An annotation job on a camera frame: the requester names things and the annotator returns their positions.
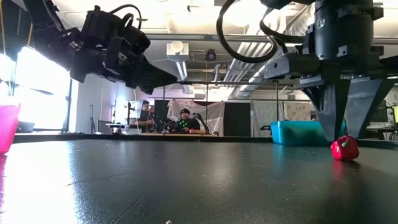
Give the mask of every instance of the pink cup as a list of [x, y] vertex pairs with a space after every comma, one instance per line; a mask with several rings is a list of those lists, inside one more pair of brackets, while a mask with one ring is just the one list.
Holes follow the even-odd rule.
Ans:
[[0, 105], [0, 154], [5, 154], [10, 150], [15, 132], [17, 131], [20, 110], [21, 105]]

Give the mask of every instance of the white backdrop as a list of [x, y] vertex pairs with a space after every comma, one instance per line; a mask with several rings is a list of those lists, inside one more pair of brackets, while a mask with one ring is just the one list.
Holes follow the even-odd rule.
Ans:
[[[201, 106], [193, 101], [188, 100], [171, 100], [169, 102], [169, 111], [167, 112], [167, 117], [172, 120], [177, 120], [180, 117], [180, 112], [182, 109], [186, 108], [192, 113], [200, 113], [204, 122], [206, 122], [206, 106]], [[224, 109], [225, 103], [212, 103], [208, 105], [208, 120], [207, 126], [210, 129], [210, 133], [218, 132], [220, 136], [224, 136]], [[203, 125], [200, 123], [200, 128], [202, 131], [205, 130]]]

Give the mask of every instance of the teal plastic bin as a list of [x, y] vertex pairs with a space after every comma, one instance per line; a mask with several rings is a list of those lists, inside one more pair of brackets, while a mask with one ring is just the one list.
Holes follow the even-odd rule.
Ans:
[[[346, 124], [341, 126], [340, 136]], [[285, 146], [327, 146], [328, 141], [319, 121], [276, 121], [271, 123], [272, 140]]]

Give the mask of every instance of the cap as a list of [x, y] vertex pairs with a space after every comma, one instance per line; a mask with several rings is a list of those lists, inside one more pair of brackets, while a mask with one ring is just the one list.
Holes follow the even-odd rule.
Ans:
[[184, 109], [181, 110], [180, 114], [182, 114], [182, 113], [190, 114], [191, 111], [189, 111], [188, 109], [184, 108]]

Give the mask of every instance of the person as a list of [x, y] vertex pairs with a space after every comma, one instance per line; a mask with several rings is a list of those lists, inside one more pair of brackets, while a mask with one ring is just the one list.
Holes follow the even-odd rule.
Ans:
[[199, 121], [196, 119], [190, 119], [190, 114], [191, 111], [189, 111], [188, 109], [182, 109], [180, 112], [181, 117], [178, 119], [178, 123], [181, 123], [180, 126], [182, 126], [182, 130], [185, 133], [201, 134], [202, 131], [200, 130]]
[[138, 119], [138, 121], [135, 121], [133, 124], [140, 126], [141, 131], [143, 133], [145, 133], [147, 131], [147, 129], [151, 129], [154, 127], [154, 121], [149, 117], [149, 110], [150, 110], [150, 106], [149, 106], [149, 102], [144, 100], [142, 101], [142, 109], [141, 109], [141, 115]]

